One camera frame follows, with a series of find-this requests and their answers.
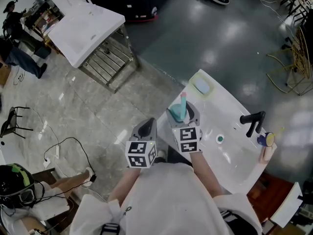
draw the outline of metal stand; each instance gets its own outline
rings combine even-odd
[[[124,37],[126,47],[129,53],[125,53],[119,46],[108,42],[108,38],[114,33]],[[132,45],[124,25],[104,40],[85,60],[79,69],[91,77],[97,83],[107,88],[110,92],[116,93],[116,90],[110,87],[119,73],[132,61],[135,66],[139,65],[138,59],[134,54]]]
[[[276,51],[276,52],[274,52],[274,53],[278,53],[278,52],[282,52],[282,51],[286,51],[286,50],[291,50],[291,48],[284,49],[284,50],[279,50],[279,51]],[[305,77],[305,74],[303,74],[303,78],[302,78],[302,79],[300,79],[299,81],[297,81],[297,79],[296,79],[296,77],[295,77],[295,74],[294,74],[294,73],[295,73],[295,69],[297,69],[297,66],[296,66],[295,64],[285,66],[277,57],[273,56],[274,53],[272,53],[272,54],[267,54],[267,56],[276,59],[283,67],[278,68],[278,69],[275,69],[275,70],[271,71],[270,73],[267,73],[266,75],[268,76],[268,78],[270,79],[270,81],[273,83],[273,85],[274,85],[277,89],[279,89],[281,92],[286,93],[286,94],[289,93],[289,92],[291,92],[291,91],[294,91],[294,92],[295,92],[296,94],[298,94],[299,96],[304,95],[305,93],[307,93],[307,92],[309,92],[309,91],[311,91],[311,90],[313,89],[313,88],[309,89],[309,87],[313,84],[312,81],[303,82],[303,80],[306,78],[306,77]],[[273,79],[271,78],[271,76],[270,76],[271,73],[279,72],[279,71],[281,71],[282,69],[284,69],[284,70],[286,70],[286,71],[289,70],[289,74],[288,74],[288,77],[287,77],[287,80],[286,80],[285,85],[288,86],[290,89],[287,90],[287,91],[285,91],[285,90],[283,90],[282,88],[280,88],[280,87],[274,82],[274,80],[273,80]],[[303,91],[299,92],[299,90],[297,90],[296,88],[297,88],[301,83],[302,83],[302,84],[309,83],[309,85],[308,85]]]

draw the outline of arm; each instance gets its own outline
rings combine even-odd
[[[190,153],[191,163],[196,176],[212,198],[222,195],[222,188],[201,152]]]
[[[8,65],[4,62],[4,60],[2,59],[1,55],[0,55],[0,63],[3,65],[3,67],[5,68],[9,68]]]
[[[31,13],[32,13],[31,11],[25,12],[25,13],[23,13],[23,14],[22,14],[22,16],[21,16],[21,17],[22,17],[22,18],[24,18],[24,17],[28,17],[28,16],[30,16],[30,15],[31,15]]]
[[[108,202],[117,199],[119,205],[122,206],[126,196],[132,189],[134,183],[140,175],[141,169],[128,168],[124,173],[122,179],[117,183],[116,187],[113,189],[109,195]]]

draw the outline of black bin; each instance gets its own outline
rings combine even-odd
[[[46,59],[48,55],[50,55],[51,49],[46,46],[41,46],[39,49],[35,50],[35,55],[39,56],[42,59]]]

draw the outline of black helmet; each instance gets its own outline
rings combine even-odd
[[[19,164],[0,165],[0,203],[8,208],[30,206],[35,201],[35,181]]]

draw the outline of black strap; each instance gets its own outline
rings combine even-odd
[[[222,211],[221,215],[234,235],[241,235],[243,232],[249,235],[258,235],[255,228],[239,215],[234,214],[231,211]]]
[[[120,226],[118,224],[107,223],[103,225],[100,235],[119,235],[119,231]]]

